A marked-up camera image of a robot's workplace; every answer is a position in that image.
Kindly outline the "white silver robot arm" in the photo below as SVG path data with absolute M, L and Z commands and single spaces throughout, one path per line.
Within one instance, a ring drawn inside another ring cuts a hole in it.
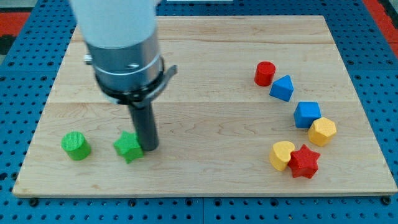
M 104 94 L 116 104 L 146 107 L 165 89 L 177 66 L 164 66 L 156 0 L 70 0 Z

